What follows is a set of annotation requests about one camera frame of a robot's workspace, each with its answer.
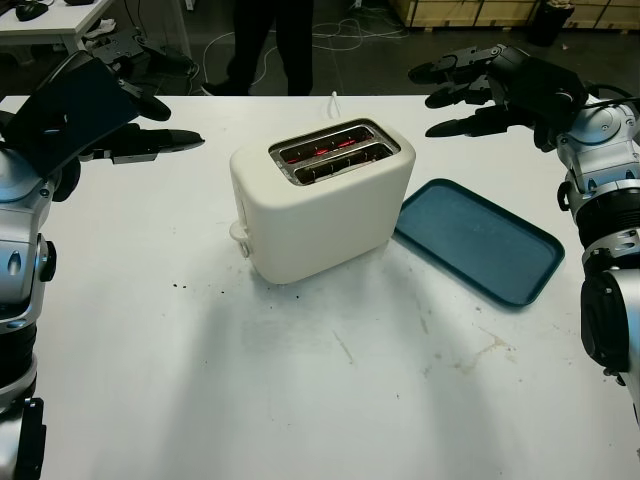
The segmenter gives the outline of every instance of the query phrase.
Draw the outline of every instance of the dirt spot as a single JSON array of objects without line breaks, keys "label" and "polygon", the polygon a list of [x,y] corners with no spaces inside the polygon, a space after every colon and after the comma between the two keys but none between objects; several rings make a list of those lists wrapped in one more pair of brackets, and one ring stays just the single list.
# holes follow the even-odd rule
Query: dirt spot
[{"label": "dirt spot", "polygon": [[422,315],[420,315],[420,326],[422,326],[422,331],[424,332],[424,334],[429,335],[429,327],[427,326],[427,321]]},{"label": "dirt spot", "polygon": [[349,364],[353,365],[354,363],[356,363],[356,361],[353,359],[353,356],[351,355],[351,352],[349,351],[347,346],[344,344],[342,339],[338,336],[338,334],[336,332],[333,332],[333,336],[336,337],[338,344],[340,344],[340,347],[342,347],[342,350],[344,351],[345,355],[347,356],[347,358],[349,358]]},{"label": "dirt spot", "polygon": [[453,368],[457,368],[459,369],[462,373],[464,373],[465,375],[471,373],[476,366],[478,365],[478,362],[480,361],[480,359],[487,353],[499,348],[499,347],[508,347],[509,344],[507,342],[505,342],[503,339],[501,339],[500,337],[498,337],[497,335],[494,335],[491,332],[488,332],[487,330],[485,330],[482,327],[478,327],[480,330],[482,330],[484,333],[486,333],[487,335],[490,335],[491,337],[493,337],[493,343],[491,345],[487,345],[485,348],[483,348],[482,350],[480,350],[479,352],[477,352],[473,358],[471,359],[471,361],[466,364],[466,365],[461,365],[460,363],[456,363]]}]

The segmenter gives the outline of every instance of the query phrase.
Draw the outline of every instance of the toaster slot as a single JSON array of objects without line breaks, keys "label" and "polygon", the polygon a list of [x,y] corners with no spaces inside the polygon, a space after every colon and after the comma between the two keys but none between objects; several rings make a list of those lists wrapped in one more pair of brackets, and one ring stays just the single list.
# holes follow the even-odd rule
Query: toaster slot
[{"label": "toaster slot", "polygon": [[280,151],[280,156],[289,165],[294,165],[304,160],[357,145],[372,138],[373,133],[366,127],[350,128],[344,132],[286,148]]},{"label": "toaster slot", "polygon": [[300,184],[310,185],[391,155],[393,155],[393,152],[387,146],[375,143],[359,150],[332,157],[329,160],[298,168],[295,170],[295,177]]},{"label": "toaster slot", "polygon": [[335,125],[269,149],[280,171],[295,185],[309,185],[399,152],[400,146],[368,119]]}]

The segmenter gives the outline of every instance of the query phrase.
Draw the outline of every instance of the computer mouse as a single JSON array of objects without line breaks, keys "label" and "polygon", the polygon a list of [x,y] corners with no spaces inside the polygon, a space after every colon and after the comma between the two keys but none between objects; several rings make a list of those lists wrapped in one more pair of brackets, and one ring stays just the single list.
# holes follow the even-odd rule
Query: computer mouse
[{"label": "computer mouse", "polygon": [[29,20],[38,18],[47,10],[49,10],[49,7],[44,3],[34,0],[23,1],[16,6],[16,17],[18,17],[18,20],[21,22],[28,22]]}]

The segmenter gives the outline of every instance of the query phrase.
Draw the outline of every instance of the wooden crate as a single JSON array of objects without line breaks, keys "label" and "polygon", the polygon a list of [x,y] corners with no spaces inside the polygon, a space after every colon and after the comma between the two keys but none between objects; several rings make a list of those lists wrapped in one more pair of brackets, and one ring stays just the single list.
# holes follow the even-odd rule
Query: wooden crate
[{"label": "wooden crate", "polygon": [[610,28],[617,30],[639,30],[640,8],[615,7],[609,5],[602,14],[596,28]]},{"label": "wooden crate", "polygon": [[479,1],[389,0],[407,27],[470,27]]},{"label": "wooden crate", "polygon": [[487,1],[480,9],[478,27],[524,26],[535,6],[534,2]]},{"label": "wooden crate", "polygon": [[471,27],[480,2],[418,2],[414,27]]},{"label": "wooden crate", "polygon": [[[530,23],[537,0],[389,0],[407,27],[514,27]],[[640,29],[640,0],[576,0],[564,28]]]},{"label": "wooden crate", "polygon": [[604,5],[576,5],[564,28],[593,28],[604,10]]},{"label": "wooden crate", "polygon": [[405,25],[405,27],[411,27],[411,20],[413,19],[413,10],[415,3],[409,0],[389,0],[389,4],[394,8],[396,14]]},{"label": "wooden crate", "polygon": [[611,0],[612,7],[637,7],[640,8],[640,0]]}]

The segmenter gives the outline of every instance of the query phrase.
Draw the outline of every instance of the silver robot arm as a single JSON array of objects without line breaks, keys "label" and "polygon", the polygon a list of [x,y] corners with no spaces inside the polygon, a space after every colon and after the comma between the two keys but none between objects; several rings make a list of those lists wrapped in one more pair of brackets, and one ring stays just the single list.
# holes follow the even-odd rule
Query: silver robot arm
[{"label": "silver robot arm", "polygon": [[[589,97],[586,106],[598,99]],[[582,341],[605,375],[626,385],[640,408],[640,161],[639,126],[626,105],[583,108],[557,138],[567,167],[559,189],[585,247]]]},{"label": "silver robot arm", "polygon": [[19,154],[0,151],[0,480],[38,478],[42,465],[46,427],[42,401],[31,398],[32,349],[55,272],[53,244],[38,233],[53,193]]},{"label": "silver robot arm", "polygon": [[581,292],[582,343],[626,386],[640,415],[640,160],[638,122],[627,98],[601,101],[574,72],[523,51],[496,45],[452,52],[409,72],[418,84],[444,84],[429,108],[461,101],[494,106],[430,128],[427,137],[481,136],[512,125],[534,131],[543,152],[557,149],[567,168],[558,203],[571,210],[585,248]]},{"label": "silver robot arm", "polygon": [[33,398],[36,320],[56,250],[39,233],[51,202],[80,179],[80,160],[115,164],[201,145],[197,133],[141,130],[138,115],[170,110],[80,52],[65,60],[15,114],[0,112],[0,480],[37,480],[44,459],[44,402]]}]

